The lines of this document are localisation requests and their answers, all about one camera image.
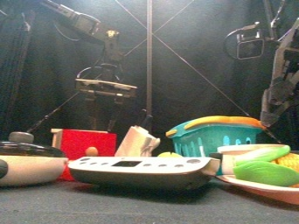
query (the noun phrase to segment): plastic basket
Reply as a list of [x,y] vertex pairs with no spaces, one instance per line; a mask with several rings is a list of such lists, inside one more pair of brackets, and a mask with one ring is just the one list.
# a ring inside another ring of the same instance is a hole
[[174,127],[167,133],[175,153],[185,157],[209,157],[218,147],[256,144],[264,130],[260,120],[241,116],[209,116]]

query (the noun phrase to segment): red box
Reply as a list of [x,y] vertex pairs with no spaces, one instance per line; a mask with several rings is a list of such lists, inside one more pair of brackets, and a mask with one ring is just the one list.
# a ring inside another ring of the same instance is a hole
[[[91,156],[87,153],[90,147],[93,147],[93,156],[114,157],[117,154],[118,135],[114,133],[81,129],[53,129],[51,133],[54,133],[53,147],[66,153],[70,161]],[[74,180],[69,167],[61,178]]]

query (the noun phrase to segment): dark tabletop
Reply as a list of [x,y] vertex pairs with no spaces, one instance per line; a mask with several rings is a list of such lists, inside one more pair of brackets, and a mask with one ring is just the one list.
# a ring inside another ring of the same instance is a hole
[[0,188],[2,223],[299,223],[299,206],[213,179],[191,192],[58,180]]

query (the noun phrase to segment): green vegetable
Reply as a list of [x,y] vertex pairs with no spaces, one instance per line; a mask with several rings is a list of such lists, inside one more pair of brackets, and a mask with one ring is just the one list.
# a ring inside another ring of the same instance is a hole
[[248,162],[253,161],[265,161],[272,162],[273,160],[281,158],[292,151],[289,145],[282,147],[266,147],[258,150],[253,150],[240,156],[236,156],[236,166],[244,165]]
[[299,183],[299,172],[264,161],[248,162],[234,168],[237,179],[273,186],[292,186]]

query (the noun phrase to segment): black curtain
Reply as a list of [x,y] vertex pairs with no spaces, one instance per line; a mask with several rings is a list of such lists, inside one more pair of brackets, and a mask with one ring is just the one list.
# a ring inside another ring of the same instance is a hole
[[15,102],[23,77],[35,13],[6,8],[0,22],[0,137],[6,137],[13,122]]
[[[130,126],[135,125],[139,111],[146,108],[147,1],[61,0],[57,3],[90,14],[121,32],[119,44],[126,55],[123,82],[138,86],[137,98],[126,101],[114,128],[121,143]],[[274,12],[280,4],[281,1],[272,1]],[[286,33],[296,22],[297,9],[297,1],[289,1],[281,19],[280,35]],[[3,139],[14,130],[29,130],[78,93],[77,75],[85,68],[94,66],[103,54],[103,45],[81,39],[75,31],[54,22],[55,16],[38,4],[25,10],[34,10],[37,19],[19,76],[19,94],[14,111],[6,118],[13,122],[3,131]],[[234,60],[224,52],[224,40],[229,33],[257,21],[269,35],[266,9],[260,0],[154,1],[153,134],[162,138],[157,154],[174,147],[165,132],[191,119],[216,115],[245,116],[245,111],[260,119],[262,95],[272,81],[277,47],[268,45],[261,58],[242,61]],[[5,85],[17,87],[9,81]],[[53,128],[90,129],[85,99],[85,94],[79,94],[43,122],[34,132],[37,143],[53,143]],[[6,97],[3,102],[13,104],[14,101]],[[114,99],[103,97],[99,106],[105,130],[114,113]],[[289,120],[284,118],[274,132],[286,144],[296,145],[296,132],[290,130],[293,119]],[[274,140],[262,135],[261,141]]]

